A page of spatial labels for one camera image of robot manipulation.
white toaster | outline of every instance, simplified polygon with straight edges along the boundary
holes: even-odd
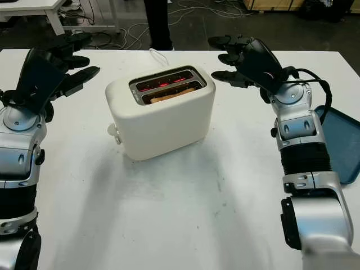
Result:
[[[106,88],[113,135],[134,160],[204,138],[215,96],[214,82],[200,67],[167,66],[147,74],[116,80]]]

white desk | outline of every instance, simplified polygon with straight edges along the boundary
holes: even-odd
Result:
[[[26,50],[4,50],[0,87],[14,89]],[[81,92],[55,101],[42,143],[36,205],[39,269],[301,270],[280,221],[283,171],[270,136],[275,114],[256,88],[215,82],[203,141],[133,162],[107,134],[105,87],[159,66],[146,51],[81,51],[100,73]],[[165,52],[170,63],[226,69],[219,52]],[[283,66],[307,68],[332,86],[333,106],[360,120],[360,78],[337,52],[275,52]],[[313,107],[325,95],[313,85]],[[360,180],[344,190],[360,252]]]
[[[18,0],[12,3],[0,3],[0,21],[6,21],[11,16],[30,16],[30,15],[46,15],[49,18],[52,29],[56,35],[64,34],[64,28],[61,25],[57,11],[65,0]],[[109,0],[112,19],[115,24],[115,31],[118,33],[119,22],[116,16],[114,0]],[[66,26],[66,30],[77,28],[76,26]]]

black pants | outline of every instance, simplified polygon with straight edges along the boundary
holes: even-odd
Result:
[[[151,36],[151,48],[156,50],[172,50],[168,26],[168,1],[144,0],[148,27]]]

toaster slot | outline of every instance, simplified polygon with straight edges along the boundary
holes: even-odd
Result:
[[[161,101],[162,99],[173,98],[176,96],[176,94],[184,93],[185,95],[187,92],[196,91],[200,88],[202,88],[202,85],[198,81],[192,81],[174,87],[166,87],[164,89],[158,90],[157,92],[145,94],[142,96],[142,101],[145,105],[148,105]]]
[[[189,89],[195,91],[205,86],[206,81],[192,66],[165,70],[129,82],[130,91],[139,105],[152,104],[151,100],[154,98],[161,101],[185,90],[183,94],[190,91]]]

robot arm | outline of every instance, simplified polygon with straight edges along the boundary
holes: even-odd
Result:
[[[209,43],[226,50],[220,61],[237,70],[216,71],[213,78],[237,87],[260,87],[262,99],[277,116],[271,135],[281,153],[284,190],[290,194],[281,201],[281,221],[286,243],[303,253],[303,269],[358,269],[360,256],[351,248],[351,217],[322,130],[331,106],[329,84],[309,70],[283,69],[261,40],[225,36],[210,38]],[[301,72],[314,79],[299,79]],[[319,82],[326,92],[320,118],[311,110],[309,82]]]
[[[93,78],[98,67],[73,56],[91,35],[61,35],[26,56],[16,90],[0,91],[0,270],[35,270],[41,237],[37,229],[36,187],[45,151],[40,144],[53,117],[50,101],[69,96]]]

